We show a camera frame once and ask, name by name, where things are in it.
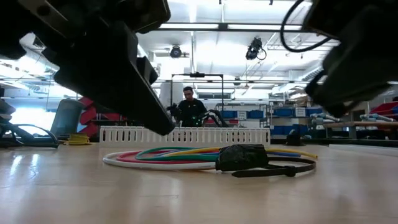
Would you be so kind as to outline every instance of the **black wire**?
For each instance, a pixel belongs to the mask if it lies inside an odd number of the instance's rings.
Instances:
[[[266,52],[266,50],[264,50],[263,48],[261,48],[261,50],[264,52],[265,56],[264,56],[264,58],[259,58],[259,57],[257,56],[257,59],[258,59],[258,60],[265,60],[265,59],[267,58],[267,52]]]
[[[304,2],[304,0],[297,0],[297,1],[293,4],[293,6],[287,11],[287,13],[286,13],[286,15],[285,15],[285,17],[284,17],[284,20],[282,21],[282,25],[281,25],[281,27],[280,27],[280,32],[279,32],[279,34],[280,34],[280,41],[282,42],[282,45],[286,48],[286,50],[288,50],[288,51],[290,51],[290,52],[293,52],[293,53],[303,53],[303,52],[307,52],[307,51],[309,51],[309,50],[313,50],[313,49],[315,49],[315,48],[317,48],[317,47],[323,45],[324,43],[328,42],[329,40],[331,40],[330,37],[327,37],[327,38],[323,39],[323,41],[320,41],[320,42],[318,42],[318,43],[316,43],[316,44],[314,44],[314,45],[312,45],[312,46],[309,46],[309,47],[306,47],[306,48],[303,48],[303,49],[293,49],[293,48],[289,47],[289,46],[286,44],[285,36],[284,36],[285,25],[286,25],[287,20],[289,19],[289,17],[292,15],[292,13],[296,10],[296,8],[297,8],[302,2]]]

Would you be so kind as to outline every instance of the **black t-shirt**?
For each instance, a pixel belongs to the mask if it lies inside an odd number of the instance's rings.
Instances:
[[[205,113],[207,110],[205,105],[197,99],[193,99],[192,101],[183,100],[180,102],[178,107],[181,110],[181,120],[183,127],[197,127],[194,120],[192,119],[194,116],[197,117],[202,113]]]

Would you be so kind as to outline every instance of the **green hose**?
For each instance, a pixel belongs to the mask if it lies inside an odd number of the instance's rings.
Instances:
[[[156,152],[159,150],[168,150],[168,149],[184,150],[184,149],[197,149],[197,148],[195,148],[195,147],[158,147],[155,149],[148,149],[148,150],[138,153],[136,155],[136,159],[142,160],[142,161],[210,161],[210,162],[215,162],[218,158],[218,156],[207,156],[207,155],[165,156],[165,157],[150,157],[150,158],[142,157],[143,155],[151,153],[151,152]]]

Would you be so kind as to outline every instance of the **person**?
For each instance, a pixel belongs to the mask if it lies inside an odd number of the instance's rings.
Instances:
[[[200,127],[201,123],[195,121],[199,115],[206,113],[205,105],[193,97],[193,89],[187,86],[183,89],[185,100],[178,104],[181,111],[180,119],[183,127]]]

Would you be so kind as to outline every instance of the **white fence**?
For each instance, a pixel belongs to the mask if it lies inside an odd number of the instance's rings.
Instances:
[[[267,128],[175,128],[166,136],[143,127],[102,126],[101,147],[153,148],[163,146],[218,147],[232,144],[263,144],[269,147]]]

